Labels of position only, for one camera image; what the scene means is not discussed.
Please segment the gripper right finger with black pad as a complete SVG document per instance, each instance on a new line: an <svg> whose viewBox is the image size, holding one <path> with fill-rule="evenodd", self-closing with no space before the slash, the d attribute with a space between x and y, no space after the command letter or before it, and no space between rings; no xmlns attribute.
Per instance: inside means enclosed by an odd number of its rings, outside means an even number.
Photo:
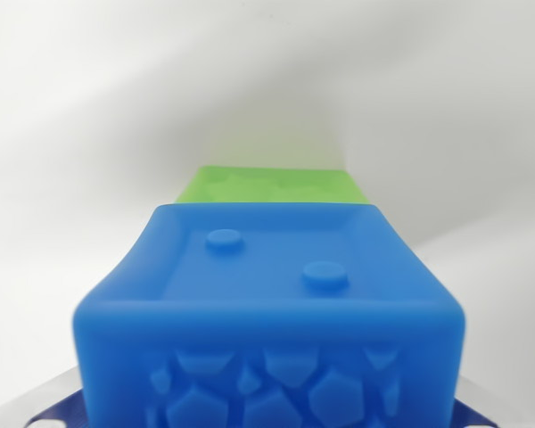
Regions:
<svg viewBox="0 0 535 428"><path fill-rule="evenodd" d="M487 389L460 376L450 427L513 427L514 411Z"/></svg>

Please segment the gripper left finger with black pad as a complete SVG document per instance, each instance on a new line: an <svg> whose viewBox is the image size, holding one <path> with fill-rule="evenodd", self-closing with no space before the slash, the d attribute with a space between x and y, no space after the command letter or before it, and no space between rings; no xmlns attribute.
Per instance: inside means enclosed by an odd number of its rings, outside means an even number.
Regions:
<svg viewBox="0 0 535 428"><path fill-rule="evenodd" d="M25 427L88 427L82 382L77 367L56 376L29 393Z"/></svg>

